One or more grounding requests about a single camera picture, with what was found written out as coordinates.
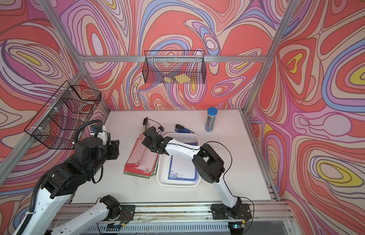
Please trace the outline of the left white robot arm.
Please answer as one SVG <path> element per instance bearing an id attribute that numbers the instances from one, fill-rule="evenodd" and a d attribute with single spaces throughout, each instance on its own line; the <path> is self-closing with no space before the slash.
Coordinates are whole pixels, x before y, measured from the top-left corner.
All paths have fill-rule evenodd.
<path id="1" fill-rule="evenodd" d="M 74 154 L 63 163 L 47 171 L 34 187 L 30 209 L 15 231 L 16 235 L 78 235 L 94 223 L 116 219 L 121 212 L 120 203 L 111 195 L 101 198 L 87 212 L 70 222 L 49 230 L 50 224 L 65 202 L 77 188 L 93 181 L 107 160 L 119 156 L 119 141 L 107 144 L 98 137 L 74 142 Z"/>

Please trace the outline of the red stationery sheet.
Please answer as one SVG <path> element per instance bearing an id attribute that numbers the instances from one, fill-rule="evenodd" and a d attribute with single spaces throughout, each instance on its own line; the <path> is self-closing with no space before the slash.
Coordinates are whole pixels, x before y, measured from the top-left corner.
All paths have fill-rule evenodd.
<path id="1" fill-rule="evenodd" d="M 150 178 L 156 175 L 156 165 L 159 155 L 153 152 L 146 152 L 143 154 L 142 159 L 138 166 L 132 166 L 130 164 L 125 164 L 124 174 Z"/>
<path id="2" fill-rule="evenodd" d="M 144 146 L 143 140 L 145 136 L 139 135 L 124 166 L 124 174 L 142 178 L 150 178 L 154 175 L 159 155 Z"/>

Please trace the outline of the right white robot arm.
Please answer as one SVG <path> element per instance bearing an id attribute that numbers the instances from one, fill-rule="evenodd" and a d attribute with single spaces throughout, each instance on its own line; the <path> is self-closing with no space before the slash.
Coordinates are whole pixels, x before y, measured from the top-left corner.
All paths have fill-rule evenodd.
<path id="1" fill-rule="evenodd" d="M 150 151 L 158 154 L 187 157 L 192 160 L 200 177 L 213 184 L 221 197 L 221 204 L 213 204 L 212 208 L 217 215 L 237 219 L 241 214 L 242 200 L 232 194 L 225 181 L 224 161 L 208 144 L 192 146 L 175 140 L 172 137 L 163 137 L 154 126 L 144 132 L 142 144 Z"/>

